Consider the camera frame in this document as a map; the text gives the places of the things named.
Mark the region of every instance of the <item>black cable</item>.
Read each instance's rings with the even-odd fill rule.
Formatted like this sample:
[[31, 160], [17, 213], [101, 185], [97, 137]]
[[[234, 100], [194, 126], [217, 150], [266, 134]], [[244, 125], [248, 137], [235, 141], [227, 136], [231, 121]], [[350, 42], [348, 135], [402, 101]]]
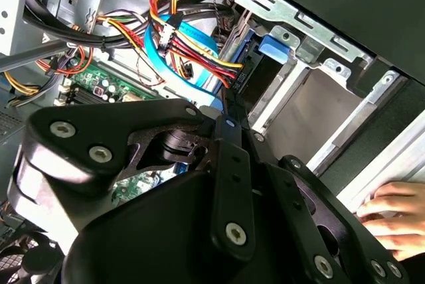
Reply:
[[55, 74], [52, 77], [50, 77], [43, 86], [41, 86], [40, 91], [37, 94], [31, 95], [31, 96], [19, 96], [18, 98], [11, 100], [8, 105], [11, 107], [22, 107], [24, 105], [27, 105], [35, 101], [36, 99], [40, 98], [41, 96], [43, 96], [49, 90], [53, 89], [59, 80], [60, 80], [60, 76]]
[[[232, 11], [230, 9], [223, 11], [224, 14], [229, 14]], [[183, 17], [183, 20], [185, 22], [191, 22], [199, 19], [207, 19], [211, 17], [215, 17], [216, 13], [214, 11], [207, 11], [207, 12], [201, 12], [201, 13], [193, 13], [188, 14]], [[68, 30], [64, 31], [63, 29], [59, 29], [56, 27], [52, 27], [50, 25], [45, 24], [44, 22], [40, 22], [36, 17], [33, 16], [33, 14], [26, 8], [24, 11], [24, 20], [28, 22], [31, 25], [34, 25], [35, 27], [45, 31], [48, 34], [51, 34], [53, 36], [56, 36], [65, 42], [71, 42], [77, 45], [87, 46], [87, 47], [95, 47], [100, 48], [103, 44], [106, 48], [121, 48], [122, 46], [126, 45], [126, 40], [123, 36], [109, 36], [109, 37], [103, 37], [98, 35], [89, 35], [84, 34], [75, 30], [72, 30], [71, 28], [68, 28], [71, 33], [68, 33]], [[144, 31], [147, 27], [148, 23], [144, 23], [138, 28], [134, 29], [133, 31], [138, 34], [139, 36], [144, 35]]]

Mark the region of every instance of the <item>motherboard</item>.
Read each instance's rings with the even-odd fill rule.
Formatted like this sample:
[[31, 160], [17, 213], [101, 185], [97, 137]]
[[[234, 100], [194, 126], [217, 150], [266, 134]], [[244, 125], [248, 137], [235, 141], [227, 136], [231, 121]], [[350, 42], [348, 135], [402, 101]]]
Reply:
[[71, 75], [59, 85], [55, 106], [137, 102], [159, 98], [152, 90], [142, 90], [122, 78], [90, 65], [83, 73]]

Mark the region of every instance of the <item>metal screw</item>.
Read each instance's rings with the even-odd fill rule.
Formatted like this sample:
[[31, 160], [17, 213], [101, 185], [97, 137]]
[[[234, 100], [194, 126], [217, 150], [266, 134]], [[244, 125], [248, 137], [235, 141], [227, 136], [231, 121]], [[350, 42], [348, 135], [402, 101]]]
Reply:
[[75, 135], [76, 130], [70, 123], [65, 121], [56, 121], [50, 125], [50, 132], [60, 138], [69, 138]]
[[259, 133], [255, 133], [254, 137], [257, 138], [257, 140], [260, 141], [260, 142], [264, 141], [264, 137]]
[[395, 276], [397, 276], [399, 279], [402, 278], [401, 271], [398, 269], [397, 266], [395, 266], [393, 263], [391, 263], [389, 261], [386, 264], [388, 265], [388, 267], [392, 271], [392, 274], [394, 274]]
[[71, 66], [77, 66], [77, 65], [78, 65], [78, 61], [77, 61], [75, 58], [71, 58], [71, 59], [69, 60], [69, 64], [70, 64]]
[[300, 169], [301, 168], [301, 164], [296, 161], [295, 159], [291, 160], [291, 164], [296, 168], [296, 169]]
[[331, 279], [333, 277], [333, 270], [331, 264], [325, 259], [323, 256], [317, 255], [314, 257], [314, 264], [319, 272], [326, 277], [327, 279]]
[[243, 246], [246, 243], [246, 233], [239, 224], [233, 222], [227, 224], [226, 235], [237, 246]]
[[234, 123], [231, 120], [226, 120], [227, 124], [231, 127], [234, 127]]
[[92, 147], [88, 154], [90, 155], [90, 158], [92, 158], [97, 163], [107, 163], [112, 160], [111, 151], [103, 146]]
[[390, 83], [394, 80], [394, 76], [393, 75], [387, 75], [382, 79], [382, 82], [384, 84]]
[[374, 259], [371, 261], [371, 264], [373, 266], [373, 269], [381, 276], [381, 277], [385, 277], [386, 273], [385, 270], [383, 269], [383, 267], [376, 262]]
[[194, 110], [193, 108], [188, 107], [188, 108], [186, 108], [186, 111], [191, 116], [196, 116], [197, 115], [197, 111]]

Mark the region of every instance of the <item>black wire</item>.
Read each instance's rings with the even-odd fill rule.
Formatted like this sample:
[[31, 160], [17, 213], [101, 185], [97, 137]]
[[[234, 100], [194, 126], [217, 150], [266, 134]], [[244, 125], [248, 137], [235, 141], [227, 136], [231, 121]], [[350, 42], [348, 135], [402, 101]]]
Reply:
[[[229, 14], [231, 13], [231, 10], [225, 10], [222, 11], [223, 14]], [[208, 19], [211, 17], [215, 17], [214, 11], [207, 11], [207, 12], [201, 12], [201, 13], [193, 13], [188, 14], [183, 17], [183, 20], [185, 22], [191, 22], [201, 19]], [[118, 36], [109, 36], [109, 37], [103, 37], [98, 35], [89, 35], [78, 32], [75, 33], [75, 30], [72, 30], [72, 35], [69, 35], [66, 31], [62, 29], [58, 29], [56, 27], [51, 27], [49, 25], [44, 24], [43, 22], [40, 22], [35, 18], [32, 13], [26, 8], [24, 11], [24, 18], [26, 22], [28, 22], [31, 25], [34, 25], [35, 27], [45, 31], [48, 34], [51, 34], [57, 38], [60, 38], [61, 40], [65, 42], [71, 42], [77, 45], [81, 46], [87, 46], [87, 47], [94, 47], [94, 48], [101, 48], [103, 45], [106, 48], [128, 48], [126, 47], [127, 42], [124, 37], [121, 35]], [[148, 23], [144, 23], [140, 25], [138, 28], [133, 30], [137, 35], [142, 37], [145, 33], [146, 27]]]
[[31, 96], [19, 96], [18, 98], [15, 98], [14, 100], [11, 100], [9, 102], [9, 106], [11, 107], [22, 107], [24, 105], [27, 105], [33, 101], [35, 101], [36, 99], [40, 98], [41, 96], [43, 96], [45, 93], [47, 93], [49, 90], [53, 89], [55, 87], [55, 85], [57, 84], [57, 82], [59, 81], [59, 75], [53, 75], [52, 77], [50, 77], [48, 79], [48, 81], [41, 86], [40, 91], [34, 95]]
[[[179, 37], [175, 36], [175, 38], [179, 39], [180, 42], [183, 42]], [[202, 54], [199, 54], [199, 55], [194, 56], [193, 55], [193, 52], [196, 52], [196, 51], [192, 50], [191, 48], [189, 48], [190, 49], [190, 52], [187, 49], [181, 48], [181, 47], [176, 46], [176, 45], [173, 45], [172, 48], [175, 49], [175, 50], [178, 50], [178, 51], [182, 52], [183, 54], [185, 54], [188, 57], [193, 57], [195, 60], [200, 60], [201, 62], [207, 63], [208, 65], [212, 65], [212, 66], [217, 67], [217, 68], [219, 68], [221, 70], [225, 70], [225, 71], [229, 71], [229, 72], [234, 72], [234, 73], [238, 73], [239, 72], [239, 69], [237, 69], [237, 68], [232, 68], [232, 67], [228, 67], [228, 66], [222, 65], [222, 64], [220, 64], [218, 62], [215, 62], [214, 60], [211, 60], [210, 58], [208, 58], [208, 57], [206, 57], [206, 56], [204, 56]]]
[[[180, 11], [197, 11], [199, 9], [213, 9], [214, 5], [212, 3], [201, 3], [198, 5], [183, 5], [182, 7], [179, 7]], [[232, 13], [232, 10], [228, 7], [223, 6], [225, 10], [223, 10], [225, 13]], [[96, 47], [100, 48], [105, 45], [106, 48], [127, 48], [127, 42], [124, 37], [121, 35], [118, 36], [109, 36], [109, 37], [103, 37], [98, 35], [88, 35], [84, 34], [78, 31], [75, 31], [66, 25], [63, 27], [53, 27], [49, 24], [46, 24], [44, 21], [39, 20], [34, 13], [31, 11], [33, 10], [28, 5], [25, 7], [24, 11], [24, 20], [28, 22], [29, 24], [34, 25], [35, 27], [45, 31], [48, 34], [54, 35], [66, 42], [72, 42], [78, 45], [82, 46], [88, 46], [88, 47]], [[165, 14], [167, 10], [162, 10], [159, 14]], [[208, 14], [207, 12], [204, 13], [194, 13], [191, 15], [185, 15], [184, 21], [190, 22], [198, 19], [203, 18], [209, 18], [212, 17], [211, 14]], [[133, 31], [134, 33], [138, 34], [139, 36], [143, 36], [144, 31], [147, 27], [147, 23], [143, 23], [140, 26], [136, 27]]]

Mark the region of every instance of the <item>wire bundle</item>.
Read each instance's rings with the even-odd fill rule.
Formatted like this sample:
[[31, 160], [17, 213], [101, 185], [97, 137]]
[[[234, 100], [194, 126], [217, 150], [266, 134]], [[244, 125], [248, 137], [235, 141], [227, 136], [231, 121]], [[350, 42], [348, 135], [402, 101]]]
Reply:
[[[105, 51], [109, 48], [130, 48], [134, 50], [139, 59], [146, 59], [147, 55], [144, 50], [144, 36], [148, 27], [152, 27], [154, 38], [157, 40], [166, 22], [160, 17], [166, 13], [176, 15], [180, 13], [182, 20], [185, 22], [198, 19], [207, 19], [216, 17], [222, 13], [232, 15], [232, 10], [224, 5], [215, 3], [200, 4], [180, 4], [179, 0], [149, 0], [150, 9], [145, 13], [139, 14], [127, 9], [118, 9], [101, 15], [97, 18], [97, 24], [107, 25], [118, 31], [115, 36], [102, 36], [88, 34], [76, 27], [68, 27], [41, 3], [40, 0], [25, 0], [24, 20], [32, 24], [47, 34], [55, 36], [68, 44], [75, 44], [75, 48], [71, 48], [65, 55], [59, 56], [50, 62], [44, 60], [37, 61], [37, 65], [46, 73], [54, 73], [51, 79], [43, 86], [24, 85], [18, 83], [9, 74], [8, 81], [23, 96], [15, 98], [10, 102], [11, 106], [21, 106], [27, 102], [43, 95], [47, 90], [52, 88], [60, 74], [66, 77], [81, 73], [87, 69], [93, 59], [94, 48], [100, 48]], [[83, 46], [89, 48], [89, 56], [86, 59], [86, 53]], [[66, 65], [72, 57], [79, 53], [80, 61], [77, 66], [66, 69]], [[167, 57], [170, 67], [181, 78], [187, 79], [186, 65], [190, 62], [202, 66], [212, 74], [214, 74], [221, 82], [229, 87], [229, 82], [236, 78], [236, 73], [242, 67], [241, 64], [231, 64], [223, 62], [214, 57], [212, 52], [201, 48], [182, 32], [176, 30], [175, 35], [171, 39], [169, 48], [167, 49]], [[139, 75], [140, 82], [145, 86], [156, 86], [164, 80], [157, 73], [157, 83], [146, 84]]]
[[[159, 18], [158, 1], [160, 0], [149, 0], [151, 5], [149, 10], [149, 23], [153, 27], [156, 37], [161, 34], [161, 31], [167, 24], [164, 20]], [[176, 12], [177, 0], [170, 0], [170, 13], [174, 15]], [[210, 52], [207, 52], [193, 42], [189, 37], [185, 36], [178, 29], [175, 30], [175, 36], [171, 39], [171, 46], [168, 52], [171, 55], [170, 61], [172, 69], [181, 77], [184, 77], [181, 71], [184, 66], [182, 66], [181, 63], [183, 59], [185, 59], [207, 69], [227, 88], [229, 88], [228, 79], [235, 79], [238, 70], [243, 67], [241, 64], [233, 64], [219, 60]]]

